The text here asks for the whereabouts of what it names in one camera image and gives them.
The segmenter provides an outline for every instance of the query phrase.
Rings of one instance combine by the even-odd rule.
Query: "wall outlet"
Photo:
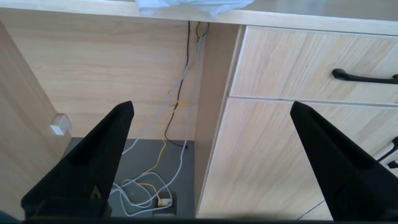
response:
[[[57,114],[52,121],[51,128],[56,135],[65,135],[70,127],[70,120],[66,114]]]

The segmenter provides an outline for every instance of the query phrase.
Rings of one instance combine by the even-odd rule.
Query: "cabinet door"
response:
[[[396,104],[398,85],[348,82],[331,74],[391,79],[398,37],[248,26],[231,96]]]
[[[370,155],[398,136],[398,108],[308,103]],[[323,201],[291,102],[229,98],[199,217],[297,219]]]
[[[0,21],[0,210],[23,219],[21,198],[71,139],[50,128],[57,112]]]

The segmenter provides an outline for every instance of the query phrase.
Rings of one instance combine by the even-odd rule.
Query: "black cable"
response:
[[[199,38],[200,38],[199,33],[198,33],[199,25],[200,25],[200,22],[198,22],[197,27],[196,27],[196,29],[195,29],[196,34],[197,34],[197,42],[199,41]],[[191,36],[191,23],[190,23],[190,21],[188,21],[187,62],[185,63],[184,70],[185,70],[185,68],[188,66],[188,61],[189,61],[189,39],[190,39],[190,36]],[[181,93],[181,87],[182,87],[182,83],[183,83],[183,82],[184,82],[184,79],[181,80],[181,82],[180,82],[180,87],[178,88],[177,103],[176,103],[175,106],[174,106],[174,111],[175,111],[175,109],[177,109],[177,107],[178,107],[178,102],[179,102],[179,100],[180,100],[180,93]],[[167,124],[166,130],[164,131],[164,138],[166,138],[169,142],[171,142],[172,144],[174,144],[174,145],[176,145],[176,146],[183,147],[183,145],[178,144],[178,143],[176,143],[176,142],[170,140],[170,139],[167,137],[167,131],[169,130],[169,127],[170,127],[170,124],[171,124],[173,118],[174,118],[174,113],[172,113],[172,116],[171,116],[171,118],[170,118],[170,121],[169,121],[169,123]]]
[[[191,36],[191,22],[188,21],[187,62],[185,63],[184,70],[185,70],[185,68],[188,66],[188,60],[189,60],[189,38],[190,38],[190,36]],[[175,111],[175,109],[177,109],[177,107],[178,107],[178,101],[180,100],[180,92],[181,92],[181,87],[182,87],[182,83],[183,83],[183,82],[184,82],[184,79],[182,79],[181,82],[180,82],[180,88],[178,89],[178,93],[177,93],[177,103],[175,104],[174,109],[173,109],[174,111]],[[176,146],[183,147],[183,145],[178,144],[178,143],[176,143],[176,142],[173,142],[172,140],[170,140],[170,139],[167,137],[167,131],[169,130],[169,127],[170,127],[170,124],[171,124],[173,118],[174,118],[174,113],[172,114],[172,116],[171,116],[171,118],[170,118],[170,121],[169,121],[169,123],[167,124],[166,130],[164,131],[164,137],[165,137],[169,142],[171,142],[172,144],[174,144],[174,145],[176,145]]]

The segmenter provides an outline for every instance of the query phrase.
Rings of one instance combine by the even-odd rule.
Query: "white cable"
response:
[[[202,41],[203,41],[203,36],[206,34],[207,31],[208,31],[208,28],[206,28],[206,29],[203,31],[201,37],[200,37],[199,40],[198,40],[198,43],[196,44],[195,50],[192,52],[190,58],[188,59],[188,63],[187,63],[187,66],[186,66],[185,69],[184,69],[183,76],[182,76],[181,79],[174,85],[174,87],[172,88],[172,90],[170,91],[170,93],[167,95],[165,101],[162,103],[161,107],[156,111],[154,117],[152,118],[151,122],[149,123],[148,128],[146,128],[146,129],[140,134],[139,138],[137,138],[137,139],[134,141],[134,143],[132,144],[131,147],[129,147],[128,149],[126,149],[126,150],[122,153],[122,155],[123,155],[124,153],[126,153],[126,152],[128,152],[130,149],[132,149],[132,148],[136,145],[136,142],[138,142],[138,140],[140,140],[140,138],[143,137],[143,135],[145,135],[145,133],[146,133],[148,130],[150,130],[150,128],[152,127],[152,125],[153,125],[153,123],[154,123],[156,117],[158,116],[158,113],[159,113],[160,111],[163,110],[164,106],[165,106],[166,103],[169,101],[172,92],[176,89],[176,87],[177,87],[178,84],[182,81],[182,79],[185,78],[185,76],[186,76],[186,74],[187,74],[187,70],[188,70],[188,68],[190,67],[190,64],[191,64],[191,62],[192,62],[192,58],[193,58],[193,56],[195,55],[195,52],[198,51],[197,61],[196,61],[196,69],[195,69],[195,84],[194,84],[193,90],[192,90],[192,92],[191,92],[191,97],[190,97],[190,105],[189,105],[189,109],[188,109],[187,132],[186,132],[184,144],[183,144],[183,147],[182,147],[182,150],[181,150],[180,165],[178,166],[178,169],[177,169],[175,175],[173,176],[172,180],[171,180],[168,184],[165,184],[165,182],[164,182],[164,181],[160,178],[160,176],[157,175],[155,172],[148,172],[148,173],[146,173],[146,174],[144,174],[144,175],[141,175],[141,176],[139,176],[139,177],[136,177],[135,179],[132,179],[132,180],[126,179],[126,180],[124,180],[124,181],[122,182],[121,186],[118,186],[117,184],[114,183],[114,185],[116,185],[117,188],[116,188],[116,189],[112,189],[111,194],[114,193],[114,192],[116,192],[116,191],[120,192],[119,196],[120,196],[122,208],[123,208],[123,210],[124,210],[124,213],[125,213],[126,216],[128,216],[128,217],[133,217],[133,216],[138,215],[138,214],[140,214],[140,213],[149,212],[149,211],[154,211],[154,210],[160,210],[160,209],[165,209],[165,208],[170,207],[170,206],[168,205],[168,206],[164,206],[164,207],[160,207],[160,208],[146,209],[146,210],[141,210],[141,211],[136,212],[136,213],[133,213],[133,214],[128,214],[127,211],[126,211],[126,208],[124,207],[122,196],[128,201],[128,203],[129,203],[131,206],[136,206],[136,207],[140,207],[140,208],[147,208],[147,207],[149,207],[150,205],[152,205],[153,199],[159,194],[159,192],[160,192],[161,190],[163,190],[163,189],[165,189],[165,188],[166,188],[167,191],[169,192],[170,198],[172,198],[171,193],[170,193],[170,190],[169,190],[169,185],[173,183],[173,181],[175,180],[175,178],[177,178],[178,173],[180,172],[181,167],[182,167],[183,153],[184,153],[184,151],[185,151],[185,146],[187,145],[188,136],[189,136],[189,133],[190,133],[190,121],[191,121],[191,115],[192,115],[192,101],[193,101],[193,96],[195,95],[195,90],[196,90],[196,88],[197,88],[198,77],[199,77],[198,74],[199,74],[199,58],[200,58],[200,53],[201,53],[201,51],[200,51],[200,50],[201,50],[201,44],[202,44]],[[139,178],[141,178],[141,177],[143,177],[143,176],[145,176],[145,175],[147,175],[147,174],[154,174],[154,175],[156,175],[156,176],[163,182],[164,186],[163,186],[161,189],[159,189],[159,190],[157,191],[157,193],[156,193],[155,195],[153,195],[149,200],[146,200],[145,202],[141,202],[141,203],[137,203],[137,204],[136,204],[136,203],[132,203],[132,202],[130,201],[130,199],[128,198],[127,194],[124,192],[124,190],[123,190],[122,188],[125,187],[125,186],[127,186],[127,185],[129,185],[129,184],[131,184],[131,183],[137,184],[137,183],[135,182],[135,180],[137,180],[137,179],[139,179]]]
[[[150,121],[148,127],[145,130],[143,130],[143,132],[141,132],[141,134],[138,136],[138,138],[134,141],[134,143],[128,149],[126,149],[125,151],[122,152],[122,155],[125,154],[126,152],[128,152],[130,149],[132,149],[136,145],[138,140],[140,140],[142,137],[144,137],[147,134],[147,132],[152,128],[152,125],[154,124],[159,113],[165,108],[165,106],[169,102],[169,99],[172,96],[173,92],[177,89],[178,84],[181,83],[181,81],[185,78],[185,76],[187,76],[188,68],[191,66],[192,60],[195,56],[195,52],[197,51],[198,47],[199,47],[199,45],[196,44],[195,49],[193,50],[193,52],[191,53],[191,55],[188,58],[188,63],[187,63],[187,66],[185,66],[183,75],[177,82],[175,82],[173,88],[170,90],[169,94],[166,96],[166,99],[163,101],[160,108],[155,112],[155,115],[152,118],[152,120]]]

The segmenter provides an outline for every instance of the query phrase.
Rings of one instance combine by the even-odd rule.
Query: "gray floor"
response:
[[[70,142],[67,152],[75,147],[79,142],[80,138],[73,138]],[[133,139],[129,139],[126,142],[125,148],[132,145]],[[131,179],[137,177],[145,170],[151,168],[156,164],[157,156],[162,149],[163,142],[161,140],[139,140],[137,144],[129,152],[122,156],[118,172],[116,173],[115,183],[119,184],[124,179]],[[183,163],[180,173],[174,182],[170,185],[170,190],[177,194],[177,217],[179,218],[193,218],[193,141],[187,143],[188,149],[185,150],[183,155]],[[163,151],[163,156],[154,171],[158,173],[161,178],[166,182],[175,175],[180,164],[181,147],[175,146],[171,143],[167,144],[167,147]],[[147,182],[153,184],[157,190],[163,187],[162,183],[155,176],[143,177],[140,179],[141,182]],[[147,190],[154,194],[150,187],[146,187]],[[134,203],[146,201],[148,199],[147,194],[139,187],[131,184],[125,188],[127,195]],[[119,198],[119,192],[113,193],[109,197],[109,203],[112,206],[113,217],[125,217],[123,212],[121,201]],[[124,204],[129,214],[138,212],[141,209],[132,208],[125,200]],[[152,217],[152,212],[141,213],[135,217]]]

